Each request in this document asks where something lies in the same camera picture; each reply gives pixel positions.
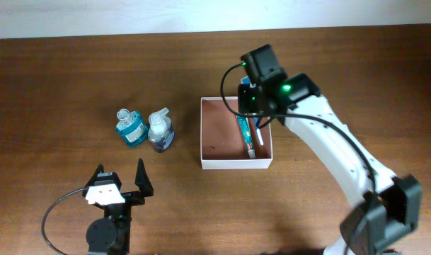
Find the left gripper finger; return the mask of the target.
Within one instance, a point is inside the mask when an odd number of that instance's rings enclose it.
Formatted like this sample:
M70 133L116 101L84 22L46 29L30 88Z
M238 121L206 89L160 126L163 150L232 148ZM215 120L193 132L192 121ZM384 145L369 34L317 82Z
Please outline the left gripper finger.
M90 177L89 181L86 183L85 188L88 188L90 186L93 186L96 182L96 179L98 178L99 174L102 174L104 172L104 167L102 164L99 164L93 173L93 175Z
M141 158L138 160L134 184L138 187L140 193L144 197L151 197L154 195L154 188L151 184L151 181L149 180L149 177L147 176L144 161Z

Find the blue white toothbrush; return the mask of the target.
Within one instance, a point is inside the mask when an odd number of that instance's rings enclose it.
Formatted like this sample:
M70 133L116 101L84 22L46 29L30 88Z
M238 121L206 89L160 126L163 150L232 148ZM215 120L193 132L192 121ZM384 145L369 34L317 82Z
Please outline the blue white toothbrush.
M251 83L251 82L250 82L250 79L249 79L249 77L248 77L248 76L245 76L245 77L241 78L241 84L250 84L250 83ZM258 118L255 118L255 119L254 119L254 122L255 122L255 124L257 125L257 124L258 124ZM261 134L260 129L257 127L257 128L255 129L255 131L256 131L256 135L257 135L258 142L259 142L260 146L263 146L263 145L264 145L264 141L263 141L263 136L262 136L262 134Z

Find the teal toothpaste tube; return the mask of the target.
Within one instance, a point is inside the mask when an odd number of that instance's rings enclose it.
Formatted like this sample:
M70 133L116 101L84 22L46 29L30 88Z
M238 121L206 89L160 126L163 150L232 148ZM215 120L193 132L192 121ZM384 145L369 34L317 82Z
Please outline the teal toothpaste tube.
M237 116L237 121L241 129L243 140L246 144L246 150L250 159L255 159L255 150L253 146L253 138L251 135L248 119L245 117Z

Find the purple foam soap pump bottle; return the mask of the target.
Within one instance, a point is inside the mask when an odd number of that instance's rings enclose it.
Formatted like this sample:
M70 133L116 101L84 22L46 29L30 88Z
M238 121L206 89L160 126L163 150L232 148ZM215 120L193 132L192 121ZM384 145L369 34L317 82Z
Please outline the purple foam soap pump bottle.
M175 137L171 119L167 116L168 113L169 109L163 108L149 116L148 138L158 153L165 152Z

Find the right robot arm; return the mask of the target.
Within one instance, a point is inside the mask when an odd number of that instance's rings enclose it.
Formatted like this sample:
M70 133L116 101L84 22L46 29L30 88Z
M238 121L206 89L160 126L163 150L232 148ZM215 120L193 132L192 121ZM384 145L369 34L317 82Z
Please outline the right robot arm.
M352 212L325 254L382 254L418 227L423 189L375 159L305 74L288 76L271 45L241 56L250 83L239 87L239 110L276 119L301 138L338 182Z

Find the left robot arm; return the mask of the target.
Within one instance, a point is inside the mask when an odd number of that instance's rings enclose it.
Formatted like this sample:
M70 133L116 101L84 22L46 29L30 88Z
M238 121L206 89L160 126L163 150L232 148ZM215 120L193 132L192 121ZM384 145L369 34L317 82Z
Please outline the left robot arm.
M126 255L130 252L131 211L144 205L154 194L144 162L138 160L134 184L136 191L122 192L122 182L115 172L105 172L103 165L84 186L83 197L88 204L103 210L103 217L92 222L86 231L89 254Z

